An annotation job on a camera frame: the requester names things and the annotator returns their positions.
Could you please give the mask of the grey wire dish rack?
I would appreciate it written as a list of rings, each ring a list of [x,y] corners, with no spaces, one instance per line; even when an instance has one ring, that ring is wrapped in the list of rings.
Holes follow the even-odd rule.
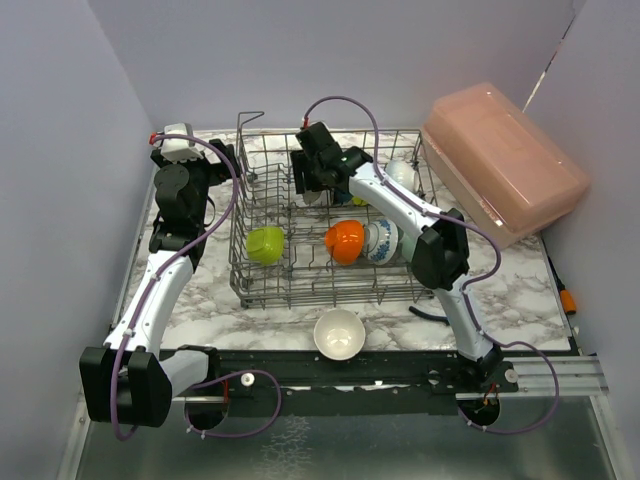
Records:
[[[241,166],[239,195],[231,220],[230,286],[244,308],[336,306],[347,303],[432,298],[400,256],[381,266],[360,257],[340,266],[330,257],[324,236],[341,220],[368,224],[381,218],[371,205],[339,203],[330,192],[312,200],[297,193],[290,155],[299,144],[292,130],[258,131],[261,111],[238,114],[236,158]],[[275,264],[249,257],[251,231],[278,227],[284,251]]]

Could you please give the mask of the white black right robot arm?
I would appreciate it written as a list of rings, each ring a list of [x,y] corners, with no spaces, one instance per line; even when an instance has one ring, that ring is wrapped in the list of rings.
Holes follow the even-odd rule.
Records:
[[[503,354],[488,338],[469,288],[469,225],[463,215],[420,199],[381,170],[376,155],[359,147],[342,148],[321,122],[302,127],[296,139],[301,147],[293,156],[296,188],[349,193],[399,227],[403,258],[415,279],[438,298],[455,335],[461,383],[472,391],[486,388]]]

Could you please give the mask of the dark blue glazed bowl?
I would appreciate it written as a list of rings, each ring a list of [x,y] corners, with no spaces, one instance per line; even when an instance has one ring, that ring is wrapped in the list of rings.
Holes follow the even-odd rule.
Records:
[[[340,189],[333,190],[333,205],[341,206],[349,204],[353,196],[349,192],[344,192]]]

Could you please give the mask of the lime green square bowl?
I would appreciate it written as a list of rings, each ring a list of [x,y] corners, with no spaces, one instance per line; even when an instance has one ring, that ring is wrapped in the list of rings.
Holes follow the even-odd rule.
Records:
[[[277,226],[252,230],[246,238],[247,256],[263,266],[275,264],[284,252],[284,231]]]

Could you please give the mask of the teal ringed dark rim bowl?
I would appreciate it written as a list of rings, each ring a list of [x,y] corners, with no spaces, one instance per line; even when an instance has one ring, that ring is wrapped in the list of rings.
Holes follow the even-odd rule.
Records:
[[[307,206],[324,205],[327,196],[325,191],[307,191],[302,195],[302,199]]]

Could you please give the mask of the cream white plain bowl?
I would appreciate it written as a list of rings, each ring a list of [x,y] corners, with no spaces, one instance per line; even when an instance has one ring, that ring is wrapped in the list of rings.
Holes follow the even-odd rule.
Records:
[[[328,359],[346,361],[362,350],[366,331],[356,314],[344,309],[334,309],[317,320],[313,340],[319,352]]]

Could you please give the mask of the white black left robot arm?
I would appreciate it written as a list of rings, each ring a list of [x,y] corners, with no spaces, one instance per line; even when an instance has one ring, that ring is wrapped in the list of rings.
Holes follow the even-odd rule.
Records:
[[[220,385],[221,371],[205,347],[182,347],[160,357],[164,331],[182,290],[193,276],[207,238],[205,222],[213,186],[239,185],[234,147],[187,134],[154,134],[151,158],[158,216],[143,279],[127,311],[100,347],[86,348],[79,370],[88,414],[112,425],[117,439],[139,427],[159,427],[172,400],[192,387],[206,395]]]

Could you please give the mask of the white blue floral bowl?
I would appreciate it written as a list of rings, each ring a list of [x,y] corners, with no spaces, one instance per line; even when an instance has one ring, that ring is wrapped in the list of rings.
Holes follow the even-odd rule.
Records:
[[[399,229],[387,219],[374,220],[364,226],[362,255],[375,265],[387,264],[397,251]]]

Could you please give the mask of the orange bowl white inside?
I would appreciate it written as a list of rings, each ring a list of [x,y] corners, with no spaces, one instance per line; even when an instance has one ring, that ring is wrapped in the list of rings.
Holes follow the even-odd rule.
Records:
[[[324,237],[330,257],[339,265],[351,265],[360,255],[365,240],[364,226],[357,220],[343,220],[331,226]]]

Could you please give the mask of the mint green ceramic bowl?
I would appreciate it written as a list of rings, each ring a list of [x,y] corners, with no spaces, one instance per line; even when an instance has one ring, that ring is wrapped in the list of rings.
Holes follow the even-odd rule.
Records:
[[[398,243],[398,250],[403,260],[410,263],[416,248],[416,240],[404,234]]]

